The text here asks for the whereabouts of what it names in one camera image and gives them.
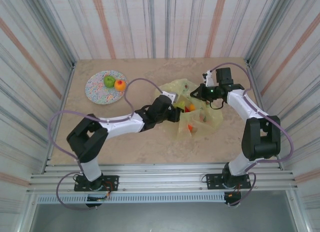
striped wall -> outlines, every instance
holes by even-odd
[[[34,9],[0,0],[0,232],[12,231],[31,173],[41,172],[47,122],[70,74]]]
[[[41,0],[76,60],[244,57],[278,0]]]
[[[295,152],[284,166],[320,231],[320,0],[291,0],[252,66],[264,109],[292,136]],[[284,156],[289,143],[281,142]]]

decorative plate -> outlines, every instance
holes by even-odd
[[[85,85],[85,95],[93,103],[107,105],[118,101],[124,96],[124,91],[117,91],[114,87],[107,88],[104,84],[104,77],[112,76],[116,80],[123,80],[128,84],[127,78],[115,70],[104,70],[93,75]]]

orange fruit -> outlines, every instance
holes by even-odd
[[[196,106],[195,106],[193,103],[190,104],[189,110],[190,110],[190,111],[195,111],[195,110],[196,110]]]
[[[117,79],[115,82],[114,82],[114,88],[117,90],[117,91],[124,91],[126,89],[126,82],[124,80],[121,80],[121,79]]]

marble tabletop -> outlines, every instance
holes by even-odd
[[[147,78],[157,85],[163,85],[176,79],[186,78],[196,84],[202,83],[202,74],[214,66],[233,62],[245,66],[242,58],[172,58],[172,59],[101,59],[80,60],[76,64],[74,76],[68,92],[65,110],[97,117],[109,118],[129,114],[130,107],[124,98],[119,101],[99,105],[91,102],[85,94],[88,79],[100,71],[115,70],[123,73],[128,81],[135,78]],[[231,65],[234,83],[249,87],[249,81],[242,70]],[[155,88],[144,81],[132,84],[128,99],[134,109],[140,109],[154,100]],[[254,94],[249,96],[255,101]],[[221,101],[215,101],[218,107]],[[220,128],[208,136],[173,140],[164,133],[161,126],[142,133],[124,134],[104,143],[98,160],[100,164],[179,164],[228,162],[241,152],[241,140],[245,123],[229,105],[222,109],[223,122]],[[56,142],[62,148],[71,151],[66,141],[68,134],[81,121],[81,117],[64,114],[59,126]],[[52,165],[75,164],[73,158],[54,149],[50,163]]]

transparent plastic bag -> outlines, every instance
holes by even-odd
[[[181,113],[178,126],[172,122],[162,123],[163,130],[169,133],[171,138],[183,140],[207,136],[217,131],[221,125],[223,116],[220,110],[211,109],[205,102],[190,96],[190,92],[197,87],[185,78],[160,86],[163,91],[177,93],[177,102],[173,106],[189,108],[192,104],[195,107],[193,111]]]

